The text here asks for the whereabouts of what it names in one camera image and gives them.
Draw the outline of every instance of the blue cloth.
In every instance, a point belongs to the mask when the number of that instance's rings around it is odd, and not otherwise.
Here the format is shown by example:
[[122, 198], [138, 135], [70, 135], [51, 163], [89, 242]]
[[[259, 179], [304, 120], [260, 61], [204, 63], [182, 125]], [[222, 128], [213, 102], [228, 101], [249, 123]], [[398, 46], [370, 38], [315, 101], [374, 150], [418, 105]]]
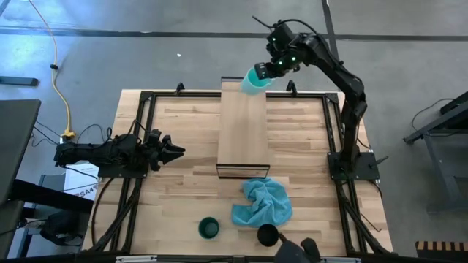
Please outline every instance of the blue cloth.
[[239, 226], [260, 227], [263, 224], [278, 226], [293, 214], [290, 199], [281, 183], [270, 178], [251, 179], [242, 185], [244, 194], [252, 205], [233, 205], [233, 223]]

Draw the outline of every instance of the wooden board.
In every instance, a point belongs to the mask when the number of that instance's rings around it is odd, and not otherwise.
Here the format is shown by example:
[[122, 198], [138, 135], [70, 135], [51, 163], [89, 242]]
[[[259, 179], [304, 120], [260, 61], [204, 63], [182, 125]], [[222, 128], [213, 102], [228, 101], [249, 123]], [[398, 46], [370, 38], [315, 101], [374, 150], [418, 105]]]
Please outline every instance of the wooden board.
[[240, 83], [223, 83], [219, 122], [218, 163], [268, 164], [265, 92], [247, 95]]
[[[122, 91], [113, 126], [115, 134], [128, 131], [136, 115], [140, 92]], [[148, 108], [144, 110], [143, 119], [147, 112]], [[220, 112], [219, 98], [157, 99], [153, 127], [171, 134], [176, 145], [186, 148], [186, 155], [159, 172], [150, 172], [143, 181], [133, 254], [273, 256], [276, 253], [279, 244], [263, 247], [257, 241], [256, 229], [231, 223], [232, 204], [249, 202], [242, 193], [243, 180], [220, 180], [216, 176]], [[266, 120], [269, 177], [285, 186], [293, 208], [292, 218], [280, 226], [280, 230], [296, 243], [306, 237], [314, 238], [323, 256], [345, 255], [336, 190], [328, 174], [326, 153], [329, 149], [321, 100], [268, 99]], [[338, 138], [334, 118], [332, 122], [335, 138]], [[359, 137], [368, 143], [363, 123]], [[121, 184], [122, 180], [115, 179], [102, 196], [96, 217], [97, 237], [104, 234], [115, 218]], [[378, 191], [364, 181], [356, 182], [356, 189], [362, 214], [382, 231], [377, 232], [365, 220], [364, 223], [391, 251]], [[218, 219], [221, 226], [213, 240], [204, 240], [197, 231], [198, 223], [206, 216]], [[91, 246], [89, 227], [83, 249]], [[355, 227], [353, 224], [350, 227], [357, 248]], [[123, 227], [119, 246], [125, 231]]]

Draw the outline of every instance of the metal stand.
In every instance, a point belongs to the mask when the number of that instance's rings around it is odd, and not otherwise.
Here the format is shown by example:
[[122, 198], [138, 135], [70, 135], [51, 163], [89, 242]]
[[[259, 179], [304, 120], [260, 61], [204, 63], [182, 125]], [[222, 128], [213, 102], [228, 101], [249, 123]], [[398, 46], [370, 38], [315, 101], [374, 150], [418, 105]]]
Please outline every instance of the metal stand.
[[434, 149], [433, 137], [450, 136], [451, 134], [466, 134], [468, 120], [468, 96], [461, 95], [453, 102], [448, 103], [441, 108], [442, 115], [423, 128], [413, 132], [403, 140], [411, 145], [418, 139], [424, 139], [429, 156], [434, 166], [435, 174], [439, 184], [444, 187], [447, 200], [437, 205], [429, 205], [426, 210], [428, 213], [439, 213], [451, 210], [468, 209], [468, 199], [460, 192], [456, 178], [468, 178], [465, 174], [448, 174], [443, 171], [442, 159]]

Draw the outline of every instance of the white paper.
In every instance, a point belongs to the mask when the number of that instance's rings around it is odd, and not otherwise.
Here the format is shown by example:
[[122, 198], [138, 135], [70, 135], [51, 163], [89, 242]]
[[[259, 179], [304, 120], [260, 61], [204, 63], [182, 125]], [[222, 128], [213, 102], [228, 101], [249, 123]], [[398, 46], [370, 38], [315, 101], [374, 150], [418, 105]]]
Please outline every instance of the white paper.
[[[80, 172], [87, 173], [97, 177], [99, 167], [94, 166], [93, 164], [71, 164], [67, 167], [76, 169]], [[75, 188], [79, 186], [86, 186], [88, 184], [97, 183], [97, 180], [91, 176], [82, 175], [79, 172], [72, 171], [67, 169], [65, 172], [65, 187], [64, 189]], [[68, 194], [74, 194], [78, 197], [83, 197], [86, 199], [94, 200], [96, 197], [97, 184], [92, 186], [81, 187], [74, 190], [65, 191]]]

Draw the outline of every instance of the gray floor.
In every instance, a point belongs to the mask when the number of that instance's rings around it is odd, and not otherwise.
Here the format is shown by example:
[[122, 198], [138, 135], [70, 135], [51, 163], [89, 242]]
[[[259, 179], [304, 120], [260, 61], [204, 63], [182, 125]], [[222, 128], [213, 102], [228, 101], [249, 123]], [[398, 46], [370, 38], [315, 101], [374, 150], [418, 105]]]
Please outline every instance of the gray floor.
[[[250, 15], [272, 23], [301, 18], [327, 33], [320, 0], [36, 0], [53, 28], [117, 31], [268, 33]], [[466, 35], [464, 0], [329, 0], [337, 34]], [[11, 0], [0, 29], [43, 28], [27, 1]], [[72, 108], [73, 128], [112, 126], [121, 89], [219, 88], [221, 76], [244, 76], [265, 61], [264, 39], [162, 37], [57, 37], [61, 72], [58, 87]], [[39, 120], [61, 132], [63, 103], [50, 86], [53, 46], [49, 37], [0, 35], [0, 75], [40, 79], [36, 88], [0, 85], [1, 99], [39, 98]], [[468, 42], [338, 41], [340, 59], [363, 79], [369, 108], [364, 118], [380, 165], [385, 212], [395, 252], [415, 256], [416, 240], [468, 241], [468, 214], [429, 216], [426, 206], [441, 196], [423, 142], [401, 138], [413, 115], [441, 98], [467, 91]], [[272, 87], [293, 79], [304, 90], [335, 91], [318, 69], [305, 67]], [[421, 116], [420, 126], [435, 116]], [[85, 140], [99, 141], [93, 131]], [[462, 140], [454, 136], [453, 140]], [[28, 148], [18, 177], [33, 183], [61, 170], [52, 162], [54, 147]]]

